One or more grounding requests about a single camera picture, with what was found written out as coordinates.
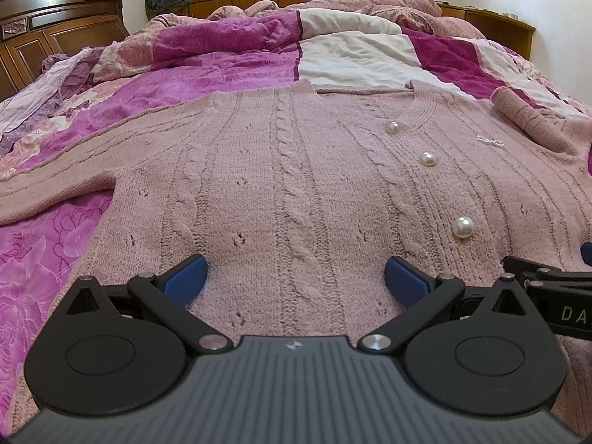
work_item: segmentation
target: sweater sleeve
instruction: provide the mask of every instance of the sweater sleeve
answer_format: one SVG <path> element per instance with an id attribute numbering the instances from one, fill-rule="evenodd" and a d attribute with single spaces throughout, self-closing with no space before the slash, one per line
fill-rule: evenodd
<path id="1" fill-rule="evenodd" d="M 67 169 L 57 163 L 13 177 L 0 190 L 0 226 L 34 216 L 69 198 L 114 188 L 113 170 L 98 170 L 96 163 L 89 159 L 83 168 Z"/>
<path id="2" fill-rule="evenodd" d="M 498 88 L 493 93 L 491 101 L 502 114 L 540 146 L 573 157 L 590 151 L 591 119 L 544 116 L 507 87 Z"/>
<path id="3" fill-rule="evenodd" d="M 31 217 L 90 192 L 113 189 L 123 168 L 155 154 L 154 134 L 105 132 L 0 184 L 0 225 Z"/>

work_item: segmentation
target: bedsheet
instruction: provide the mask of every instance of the bedsheet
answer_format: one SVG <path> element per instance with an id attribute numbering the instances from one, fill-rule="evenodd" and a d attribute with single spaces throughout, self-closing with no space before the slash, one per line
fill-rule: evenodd
<path id="1" fill-rule="evenodd" d="M 427 35 L 384 18 L 323 8 L 143 32 L 105 49 L 92 74 L 94 88 L 64 102 L 0 159 L 1 180 L 28 172 L 72 142 L 151 108 L 212 91 L 302 78 L 322 85 L 388 87 L 405 87 L 417 79 L 470 99 L 488 99 L 496 88 L 508 86 L 542 111 L 592 115 L 588 106 L 553 88 L 535 67 L 488 40 Z M 98 192 L 0 228 L 4 433 L 14 430 L 7 417 L 26 351 L 110 198 L 109 191 Z M 4 275 L 10 276 L 8 282 L 1 281 Z M 49 284 L 36 284 L 42 280 Z"/>

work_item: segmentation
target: wooden bed frame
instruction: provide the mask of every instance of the wooden bed frame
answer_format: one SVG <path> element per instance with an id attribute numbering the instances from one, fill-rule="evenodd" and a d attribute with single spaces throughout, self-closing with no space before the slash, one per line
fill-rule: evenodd
<path id="1" fill-rule="evenodd" d="M 0 0 L 0 102 L 35 81 L 49 55 L 129 35 L 122 0 Z"/>

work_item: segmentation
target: cable knit pattern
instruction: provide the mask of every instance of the cable knit pattern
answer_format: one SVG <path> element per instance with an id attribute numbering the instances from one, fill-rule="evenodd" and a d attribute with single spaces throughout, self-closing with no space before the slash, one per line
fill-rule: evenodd
<path id="1" fill-rule="evenodd" d="M 391 121 L 396 135 L 386 132 Z M 492 102 L 419 81 L 402 90 L 299 81 L 213 93 L 144 112 L 20 170 L 0 186 L 0 224 L 114 188 L 66 288 L 83 273 L 122 283 L 201 252 L 208 282 L 189 309 L 233 340 L 347 334 L 356 342 L 400 311 L 384 285 L 390 255 L 480 286 L 509 254 L 584 270 L 591 139 L 589 119 L 543 114 L 507 88 Z M 436 166 L 420 164 L 425 151 Z M 451 231 L 461 215 L 475 222 L 462 241 Z M 555 414 L 584 432 L 590 345 L 561 343 L 571 367 Z M 21 376 L 11 428 L 35 411 Z"/>

